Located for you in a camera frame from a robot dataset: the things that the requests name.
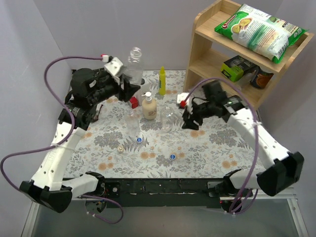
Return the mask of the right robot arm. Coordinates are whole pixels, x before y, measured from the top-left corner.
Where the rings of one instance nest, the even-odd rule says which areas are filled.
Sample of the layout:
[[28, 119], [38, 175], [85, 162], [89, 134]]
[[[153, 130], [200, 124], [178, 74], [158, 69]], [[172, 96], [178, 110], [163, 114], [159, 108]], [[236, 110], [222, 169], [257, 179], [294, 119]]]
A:
[[278, 143], [257, 121], [256, 113], [245, 99], [237, 95], [227, 96], [217, 80], [203, 80], [200, 85], [205, 95], [201, 104], [195, 103], [190, 93], [177, 95], [176, 103], [184, 109], [182, 128], [198, 130], [203, 119], [212, 116], [222, 118], [254, 150], [264, 166], [256, 174], [240, 169], [225, 175], [223, 189], [227, 195], [235, 196], [241, 188], [246, 188], [260, 189], [273, 197], [299, 181], [304, 157]]

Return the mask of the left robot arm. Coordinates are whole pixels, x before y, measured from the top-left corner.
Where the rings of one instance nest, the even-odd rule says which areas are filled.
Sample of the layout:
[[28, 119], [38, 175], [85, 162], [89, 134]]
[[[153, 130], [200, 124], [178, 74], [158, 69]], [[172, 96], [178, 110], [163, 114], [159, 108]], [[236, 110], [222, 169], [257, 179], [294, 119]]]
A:
[[115, 96], [128, 102], [140, 89], [140, 82], [121, 75], [118, 79], [105, 70], [81, 68], [73, 72], [71, 91], [67, 94], [52, 141], [53, 149], [30, 181], [23, 181], [19, 190], [47, 208], [63, 212], [73, 198], [88, 194], [101, 197], [105, 192], [105, 178], [96, 172], [86, 172], [78, 178], [65, 179], [64, 173], [80, 139], [92, 122], [97, 105]]

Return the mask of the clear plastic bottle large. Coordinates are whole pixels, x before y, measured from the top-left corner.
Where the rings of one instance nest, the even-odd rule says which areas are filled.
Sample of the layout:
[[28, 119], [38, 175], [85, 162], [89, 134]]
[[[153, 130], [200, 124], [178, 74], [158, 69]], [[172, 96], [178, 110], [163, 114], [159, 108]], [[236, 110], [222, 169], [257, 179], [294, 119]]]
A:
[[134, 85], [141, 85], [143, 76], [142, 51], [138, 47], [133, 47], [128, 56], [124, 70], [124, 75], [128, 77], [129, 82]]

